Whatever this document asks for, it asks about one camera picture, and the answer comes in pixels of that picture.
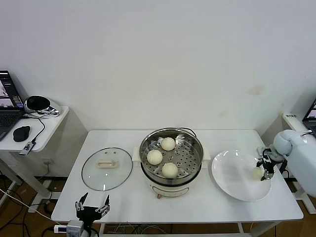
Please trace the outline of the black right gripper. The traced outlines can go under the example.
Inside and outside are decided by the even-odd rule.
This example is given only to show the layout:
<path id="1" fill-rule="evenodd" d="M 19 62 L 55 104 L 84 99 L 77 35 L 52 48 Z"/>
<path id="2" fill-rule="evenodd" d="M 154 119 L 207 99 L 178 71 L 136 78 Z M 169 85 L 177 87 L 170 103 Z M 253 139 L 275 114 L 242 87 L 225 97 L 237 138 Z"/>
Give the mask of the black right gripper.
<path id="1" fill-rule="evenodd" d="M 263 164 L 263 168 L 266 171 L 261 178 L 261 181 L 270 180 L 272 178 L 272 174 L 274 173 L 274 165 L 275 163 L 270 160 L 269 156 L 266 154 L 262 155 L 262 162 L 258 161 L 256 163 L 256 167 L 260 167 Z"/>

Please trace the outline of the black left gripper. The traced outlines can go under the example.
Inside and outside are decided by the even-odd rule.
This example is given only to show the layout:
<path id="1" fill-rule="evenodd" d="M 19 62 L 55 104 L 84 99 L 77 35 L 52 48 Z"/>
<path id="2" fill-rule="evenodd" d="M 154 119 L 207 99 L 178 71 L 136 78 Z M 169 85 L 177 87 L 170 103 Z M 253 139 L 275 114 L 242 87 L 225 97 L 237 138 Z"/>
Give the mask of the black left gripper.
<path id="1" fill-rule="evenodd" d="M 84 225 L 92 225 L 96 220 L 100 220 L 110 211 L 110 195 L 107 196 L 106 201 L 102 207 L 83 206 L 88 193 L 85 193 L 79 201 L 75 202 L 76 215 Z"/>

